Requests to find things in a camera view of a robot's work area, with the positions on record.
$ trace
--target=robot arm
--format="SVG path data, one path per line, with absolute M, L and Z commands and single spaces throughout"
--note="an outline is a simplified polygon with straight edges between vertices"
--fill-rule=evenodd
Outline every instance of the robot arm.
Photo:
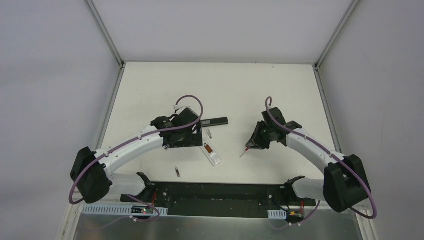
M 163 131 L 188 125 L 199 118 L 191 108 L 186 107 L 171 117 L 157 117 L 142 131 L 115 145 L 95 151 L 85 147 L 78 152 L 70 177 L 76 182 L 79 175 L 92 164 L 76 185 L 88 204 L 99 201 L 107 194 L 137 196 L 145 189 L 148 178 L 143 174 L 116 174 L 116 170 L 142 154 L 161 147 L 202 146 L 200 121 L 192 127 Z
M 269 113 L 286 129 L 278 126 L 271 119 Z M 366 191 L 358 180 L 333 156 L 341 159 L 358 174 L 369 189 L 370 185 L 367 175 L 359 157 L 355 155 L 346 156 L 334 150 L 328 153 L 318 147 L 318 145 L 322 146 L 322 144 L 310 136 L 297 122 L 286 122 L 277 107 L 271 108 L 269 113 L 267 111 L 262 112 L 264 121 L 257 123 L 246 147 L 248 149 L 264 150 L 270 148 L 271 142 L 281 143 L 303 155 L 324 174 L 324 180 L 309 179 L 304 176 L 295 177 L 285 184 L 286 188 L 291 188 L 298 198 L 326 201 L 338 213 L 368 198 Z

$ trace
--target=small screwdriver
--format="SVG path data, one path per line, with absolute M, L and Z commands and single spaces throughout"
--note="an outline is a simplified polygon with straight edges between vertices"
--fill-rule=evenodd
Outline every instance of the small screwdriver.
M 244 150 L 244 152 L 241 154 L 240 158 L 242 158 L 242 157 L 243 157 L 243 155 L 244 155 L 247 151 L 249 151 L 249 149 L 250 149 L 250 148 L 248 148 L 248 147 L 247 147 L 247 148 L 246 148 L 246 150 Z

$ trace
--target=gray wall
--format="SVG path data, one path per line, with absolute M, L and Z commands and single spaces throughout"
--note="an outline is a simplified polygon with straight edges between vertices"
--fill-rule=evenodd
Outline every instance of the gray wall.
M 320 75 L 341 148 L 363 159 L 379 238 L 424 234 L 424 1 L 365 0 Z
M 94 0 L 125 61 L 315 63 L 351 0 Z
M 0 3 L 0 239 L 54 239 L 118 65 L 82 0 Z

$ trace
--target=white table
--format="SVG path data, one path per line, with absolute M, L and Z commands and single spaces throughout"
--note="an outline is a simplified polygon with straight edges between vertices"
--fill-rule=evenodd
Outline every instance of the white table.
M 296 121 L 312 136 L 333 147 L 330 128 L 310 65 L 239 63 L 126 64 L 103 147 L 123 140 L 159 116 L 173 114 L 183 95 L 195 95 L 204 105 L 203 119 L 228 117 L 229 125 L 210 127 L 211 144 L 223 158 L 217 167 L 198 147 L 157 149 L 126 164 L 118 173 L 145 173 L 151 181 L 283 184 L 296 176 L 323 175 L 294 150 L 273 142 L 269 150 L 250 150 L 239 158 L 256 123 L 262 120 L 265 99 L 273 97 L 286 119 Z M 195 100 L 185 99 L 198 114 Z M 178 167 L 181 177 L 177 177 Z

